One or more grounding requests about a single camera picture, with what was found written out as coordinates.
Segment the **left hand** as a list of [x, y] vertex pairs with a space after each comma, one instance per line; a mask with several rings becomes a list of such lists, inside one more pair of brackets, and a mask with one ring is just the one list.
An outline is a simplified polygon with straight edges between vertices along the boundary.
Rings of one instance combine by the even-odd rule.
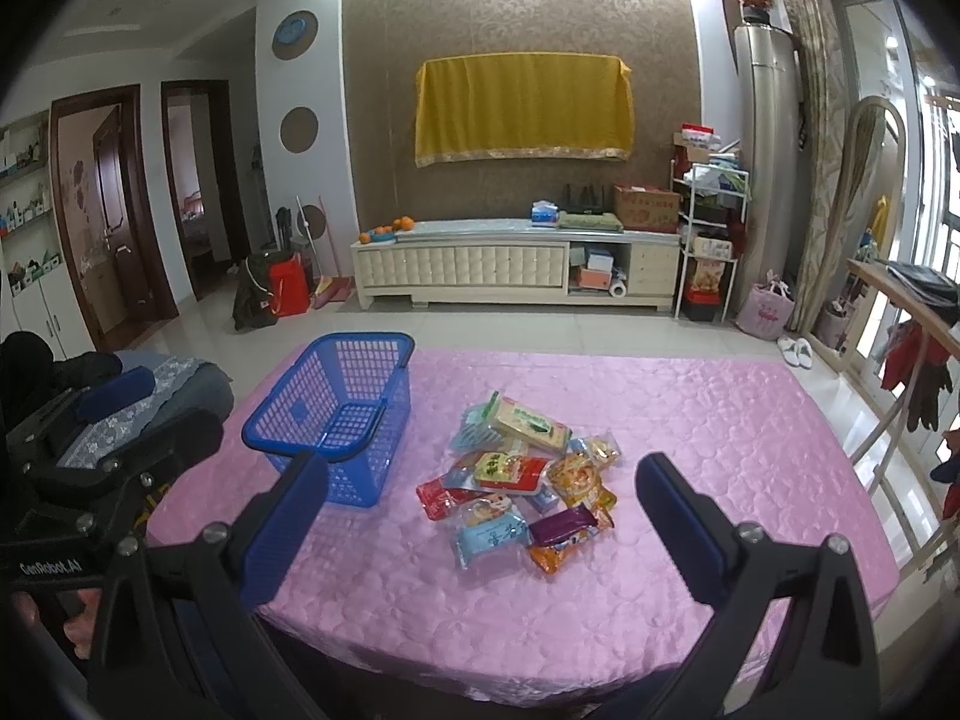
[[[88, 660], [91, 656], [91, 644], [93, 644], [94, 628], [96, 628], [96, 614], [98, 614], [102, 594], [103, 592], [99, 589], [68, 592], [71, 600], [80, 605], [80, 612], [64, 622], [64, 634], [73, 645], [73, 651], [78, 660]], [[43, 627], [41, 612], [31, 596], [27, 593], [18, 592], [11, 597], [11, 600], [13, 600], [14, 607], [21, 614], [28, 628], [41, 629]]]

